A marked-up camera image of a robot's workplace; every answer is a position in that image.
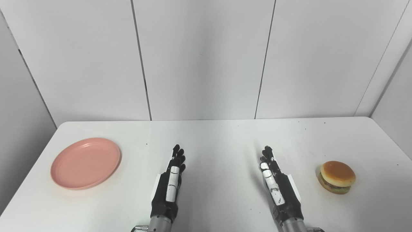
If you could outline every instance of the white table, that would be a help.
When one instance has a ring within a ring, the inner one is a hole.
[[[116,172],[87,190],[54,184],[49,172],[56,155],[88,137],[119,145]],[[293,174],[308,226],[326,232],[412,228],[412,161],[372,119],[357,117],[64,123],[1,215],[0,231],[128,232],[148,223],[155,178],[176,143],[185,149],[187,169],[175,232],[276,231],[258,169],[265,145],[282,171]],[[348,194],[318,183],[315,170],[328,160],[355,171]]]

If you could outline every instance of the pink plate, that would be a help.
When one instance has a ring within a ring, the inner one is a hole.
[[[86,189],[102,183],[116,170],[119,147],[105,138],[80,140],[65,148],[53,161],[53,181],[68,189]]]

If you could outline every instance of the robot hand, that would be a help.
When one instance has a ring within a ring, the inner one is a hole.
[[[272,148],[265,146],[260,158],[260,170],[272,201],[273,215],[284,232],[323,232],[320,228],[306,228],[300,204],[300,195],[291,175],[285,175],[273,156]]]
[[[132,229],[146,230],[147,232],[169,232],[172,223],[178,214],[177,196],[182,183],[182,172],[186,169],[183,163],[186,157],[184,150],[177,144],[173,148],[172,159],[167,170],[160,175],[156,193],[152,200],[150,224],[137,225]]]

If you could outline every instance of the white wall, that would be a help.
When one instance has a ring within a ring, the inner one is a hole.
[[[412,49],[410,47],[372,114],[372,119],[412,158]]]
[[[277,1],[257,118],[353,116],[372,77],[385,83],[412,38],[410,24],[401,28],[407,39],[390,47],[398,57],[374,76],[407,3]],[[376,100],[383,86],[373,87]]]
[[[57,125],[149,120],[130,0],[0,0]]]
[[[0,12],[0,214],[56,130]]]
[[[142,60],[134,28],[136,12]],[[64,121],[368,116],[412,38],[409,0],[0,0]],[[267,49],[269,29],[271,37]]]
[[[134,0],[154,120],[255,116],[273,0]]]

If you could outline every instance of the burger patty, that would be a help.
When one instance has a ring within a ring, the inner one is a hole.
[[[329,182],[327,182],[327,181],[323,178],[323,176],[322,176],[322,174],[321,174],[321,173],[319,173],[319,175],[320,175],[320,177],[321,177],[321,179],[322,179],[323,183],[324,183],[325,185],[327,185],[327,186],[329,186],[329,187],[333,188],[333,189],[346,189],[346,188],[350,188],[350,186],[347,186],[347,187],[339,187],[339,186],[336,186],[336,185],[330,184]]]

